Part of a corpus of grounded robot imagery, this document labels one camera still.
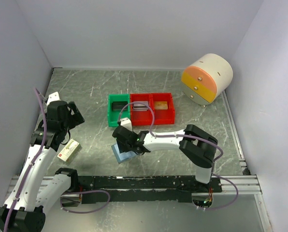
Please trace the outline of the blue card holder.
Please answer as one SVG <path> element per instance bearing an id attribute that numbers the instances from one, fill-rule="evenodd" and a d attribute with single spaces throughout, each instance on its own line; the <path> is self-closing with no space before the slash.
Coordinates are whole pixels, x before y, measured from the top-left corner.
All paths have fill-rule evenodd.
<path id="1" fill-rule="evenodd" d="M 117 144 L 112 145 L 111 148 L 118 164 L 126 162 L 137 155 L 132 151 L 120 152 Z"/>

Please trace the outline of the red plastic bin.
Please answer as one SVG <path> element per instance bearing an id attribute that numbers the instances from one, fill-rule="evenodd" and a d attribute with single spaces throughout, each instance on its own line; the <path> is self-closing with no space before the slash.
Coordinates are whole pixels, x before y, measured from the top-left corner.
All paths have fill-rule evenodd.
<path id="1" fill-rule="evenodd" d="M 150 95 L 148 93 L 130 94 L 130 102 L 141 102 L 151 106 Z M 147 126 L 152 122 L 152 115 L 150 110 L 142 104 L 133 104 L 131 106 L 130 115 L 133 126 Z"/>
<path id="2" fill-rule="evenodd" d="M 175 108 L 171 93 L 152 93 L 155 125 L 175 123 Z"/>

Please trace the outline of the green plastic bin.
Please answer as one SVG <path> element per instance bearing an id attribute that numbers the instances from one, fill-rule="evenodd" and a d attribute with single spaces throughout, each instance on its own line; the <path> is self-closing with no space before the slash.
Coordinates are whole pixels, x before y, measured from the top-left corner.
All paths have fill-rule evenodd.
<path id="1" fill-rule="evenodd" d="M 118 117 L 125 105 L 130 103 L 129 94 L 109 94 L 108 107 L 107 107 L 107 119 L 109 127 L 118 126 Z"/>

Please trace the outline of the round drawer cabinet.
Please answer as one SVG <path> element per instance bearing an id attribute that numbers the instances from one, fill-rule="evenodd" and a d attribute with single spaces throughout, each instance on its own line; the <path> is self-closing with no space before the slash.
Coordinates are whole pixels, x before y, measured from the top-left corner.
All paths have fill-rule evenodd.
<path id="1" fill-rule="evenodd" d="M 231 83 L 231 65 L 217 54 L 206 54 L 189 65 L 181 75 L 181 87 L 198 105 L 210 105 Z"/>

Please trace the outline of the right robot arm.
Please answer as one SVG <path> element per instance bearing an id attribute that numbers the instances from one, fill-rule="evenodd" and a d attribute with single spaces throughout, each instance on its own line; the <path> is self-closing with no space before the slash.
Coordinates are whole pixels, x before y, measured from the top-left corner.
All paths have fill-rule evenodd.
<path id="1" fill-rule="evenodd" d="M 158 150 L 180 150 L 195 166 L 195 189 L 207 191 L 211 186 L 211 172 L 218 147 L 218 140 L 199 127 L 188 124 L 174 132 L 135 133 L 118 126 L 112 136 L 116 139 L 118 155 L 143 155 Z"/>

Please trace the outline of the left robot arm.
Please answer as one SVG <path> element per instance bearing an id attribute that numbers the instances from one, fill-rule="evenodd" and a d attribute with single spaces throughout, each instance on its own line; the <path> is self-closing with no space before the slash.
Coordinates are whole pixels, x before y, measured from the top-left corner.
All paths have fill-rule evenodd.
<path id="1" fill-rule="evenodd" d="M 40 189 L 47 168 L 70 130 L 84 123 L 74 102 L 52 101 L 33 133 L 26 162 L 19 179 L 0 207 L 0 230 L 4 232 L 40 232 L 46 214 L 65 193 L 79 190 L 75 169 L 59 168 L 53 180 Z"/>

